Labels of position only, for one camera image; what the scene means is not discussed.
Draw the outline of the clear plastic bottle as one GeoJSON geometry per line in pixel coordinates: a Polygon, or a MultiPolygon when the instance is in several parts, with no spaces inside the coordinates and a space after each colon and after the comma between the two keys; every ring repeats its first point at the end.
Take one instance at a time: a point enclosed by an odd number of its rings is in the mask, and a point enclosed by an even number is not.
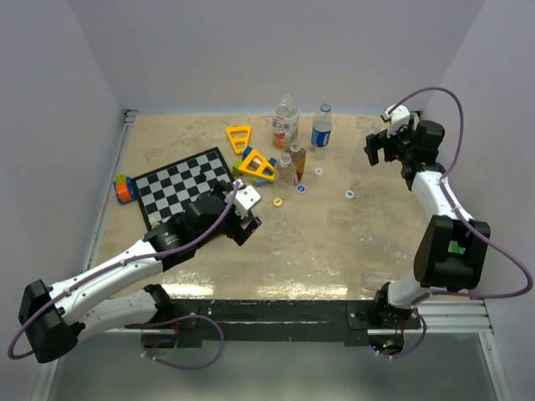
{"type": "Polygon", "coordinates": [[[369,127],[369,133],[372,134],[372,135],[378,134],[381,130],[382,130],[382,126],[377,122],[374,122],[369,127]]]}

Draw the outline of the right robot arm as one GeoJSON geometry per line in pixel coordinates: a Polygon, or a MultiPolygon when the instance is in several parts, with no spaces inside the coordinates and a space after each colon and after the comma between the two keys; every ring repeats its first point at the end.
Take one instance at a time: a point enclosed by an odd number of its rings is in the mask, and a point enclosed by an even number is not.
{"type": "Polygon", "coordinates": [[[429,218],[412,274],[385,283],[369,308],[369,316],[383,328],[407,318],[411,307],[434,291],[471,290],[481,279],[491,229],[457,206],[455,196],[444,193],[449,183],[436,159],[445,133],[434,121],[410,120],[396,132],[384,129],[365,138],[371,165],[378,164],[380,155],[401,163],[402,178],[429,218]]]}

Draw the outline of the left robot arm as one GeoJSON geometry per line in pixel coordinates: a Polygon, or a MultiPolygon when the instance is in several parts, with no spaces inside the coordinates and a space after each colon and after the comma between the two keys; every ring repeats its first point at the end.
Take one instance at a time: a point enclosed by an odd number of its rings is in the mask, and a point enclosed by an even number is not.
{"type": "Polygon", "coordinates": [[[219,182],[118,256],[51,285],[31,282],[23,291],[18,312],[21,327],[8,346],[9,358],[20,357],[15,346],[21,337],[31,347],[24,358],[34,356],[38,363],[50,363],[78,342],[112,328],[167,326],[173,306],[162,286],[149,285],[125,297],[118,297],[118,292],[192,259],[218,236],[243,245],[262,224],[251,215],[261,199],[241,180],[219,182]]]}

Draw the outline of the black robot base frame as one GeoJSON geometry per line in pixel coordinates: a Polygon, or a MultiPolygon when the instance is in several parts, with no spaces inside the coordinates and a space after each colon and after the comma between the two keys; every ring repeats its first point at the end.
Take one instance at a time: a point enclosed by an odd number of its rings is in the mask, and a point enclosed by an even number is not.
{"type": "Polygon", "coordinates": [[[389,353],[403,348],[402,330],[421,327],[412,312],[383,302],[208,299],[159,302],[148,323],[130,327],[175,328],[180,348],[198,348],[220,338],[208,319],[228,342],[343,343],[389,353]]]}

